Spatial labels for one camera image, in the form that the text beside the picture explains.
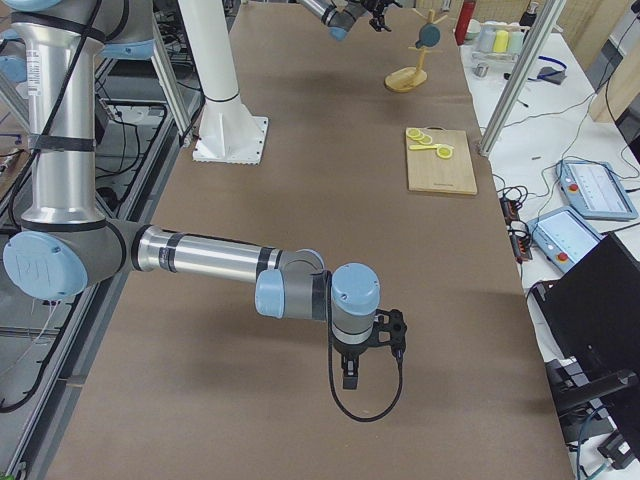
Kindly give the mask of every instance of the table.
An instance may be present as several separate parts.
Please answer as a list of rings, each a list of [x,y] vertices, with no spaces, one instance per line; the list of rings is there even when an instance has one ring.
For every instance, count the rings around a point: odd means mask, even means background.
[[[472,50],[470,46],[462,47],[461,58],[469,90],[473,95],[478,123],[486,126],[506,85],[502,74],[510,72],[512,65],[491,62],[489,74],[480,79],[472,73],[473,66],[477,64],[477,60],[473,59]],[[550,200],[546,196],[530,197],[525,201],[520,211],[520,216],[525,221],[568,204],[559,186],[554,185],[555,173],[552,170],[546,172],[546,184],[541,176],[543,169],[554,165],[563,155],[609,162],[622,176],[636,175],[637,170],[630,167],[629,163],[638,168],[633,154],[626,148],[624,139],[613,123],[596,123],[591,117],[585,117],[589,103],[594,97],[594,90],[562,36],[552,34],[541,54],[567,64],[567,78],[561,86],[548,82],[528,82],[519,97],[528,108],[521,103],[516,104],[506,124],[520,122],[528,116],[562,112],[568,107],[583,103],[562,114],[528,119],[505,128],[489,156],[494,173],[502,177],[507,185],[525,185],[531,192],[538,194],[547,191],[546,185],[553,187]],[[546,65],[548,63],[539,61],[538,65],[533,67],[532,74]],[[622,184],[627,189],[633,189],[640,186],[640,181],[628,179],[623,180]],[[502,180],[496,178],[496,188],[502,187]],[[636,208],[640,207],[640,195],[632,193],[630,197]],[[626,225],[622,222],[606,221],[591,221],[591,224],[600,232]],[[622,231],[618,235],[636,258],[640,258],[640,228]],[[562,275],[535,247],[533,254],[533,261],[523,264],[522,286],[525,290],[539,280],[554,280]],[[562,358],[560,349],[535,301],[529,299],[528,304],[543,358],[545,361]],[[593,472],[602,463],[602,456],[597,452],[596,446],[605,438],[606,435],[594,437],[593,441],[585,445],[581,463],[587,471]],[[636,461],[624,471],[606,471],[599,478],[613,480],[639,477],[640,463]]]
[[[407,190],[406,126],[480,137],[453,37],[421,90],[392,94],[384,76],[415,62],[422,20],[387,21],[393,34],[361,21],[336,44],[300,6],[243,5],[232,46],[244,102],[270,117],[262,164],[184,152],[154,221],[374,267],[409,325],[396,410],[342,415],[326,326],[259,317],[251,285],[136,273],[49,478],[571,478],[489,163],[473,154],[474,197]],[[384,408],[388,352],[360,374],[344,401]]]

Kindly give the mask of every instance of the blue joint cap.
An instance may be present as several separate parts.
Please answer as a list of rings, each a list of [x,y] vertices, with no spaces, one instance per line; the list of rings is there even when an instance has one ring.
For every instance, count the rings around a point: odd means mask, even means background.
[[[331,35],[335,40],[341,42],[345,38],[347,38],[347,32],[344,28],[340,27],[329,27],[329,35]]]
[[[142,42],[111,43],[105,45],[100,55],[117,60],[148,60],[153,57],[153,48],[153,39]]]
[[[3,0],[9,7],[21,12],[39,12],[55,7],[62,0]]]
[[[18,233],[5,245],[3,260],[11,281],[31,297],[61,300],[87,288],[80,258],[47,233]]]
[[[263,270],[256,281],[256,310],[266,317],[284,315],[284,279],[280,270]]]
[[[380,305],[380,280],[362,263],[347,263],[333,274],[331,295],[334,303],[350,315],[373,313]]]
[[[0,57],[0,71],[4,73],[7,80],[13,83],[27,81],[27,62],[19,57],[8,55]]]
[[[322,264],[322,268],[324,267],[324,260],[322,259],[322,255],[320,255],[318,252],[316,252],[315,250],[311,250],[310,248],[303,248],[302,250],[298,250],[299,252],[309,252],[314,254],[318,260],[320,260],[320,263]]]
[[[4,32],[2,32],[2,38],[5,40],[19,40],[20,35],[13,28],[7,28]]]

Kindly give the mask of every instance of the yellow container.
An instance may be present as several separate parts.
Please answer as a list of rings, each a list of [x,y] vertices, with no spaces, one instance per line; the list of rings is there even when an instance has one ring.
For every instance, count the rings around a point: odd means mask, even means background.
[[[496,41],[493,43],[494,53],[505,53],[509,45],[509,33],[506,30],[496,32]]]

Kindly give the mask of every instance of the white pillar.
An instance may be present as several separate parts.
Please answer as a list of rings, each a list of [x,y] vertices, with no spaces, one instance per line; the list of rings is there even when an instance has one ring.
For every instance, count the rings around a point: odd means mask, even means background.
[[[206,105],[193,159],[258,164],[268,120],[244,106],[221,0],[179,0]]]

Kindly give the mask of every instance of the red bottle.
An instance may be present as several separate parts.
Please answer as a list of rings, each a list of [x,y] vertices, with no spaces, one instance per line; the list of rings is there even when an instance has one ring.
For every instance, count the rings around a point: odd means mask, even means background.
[[[456,24],[456,43],[462,45],[464,43],[464,37],[467,35],[467,29],[469,28],[469,22],[473,16],[473,10],[476,8],[476,0],[464,0],[462,9],[460,10],[460,16],[458,17],[458,23]]]

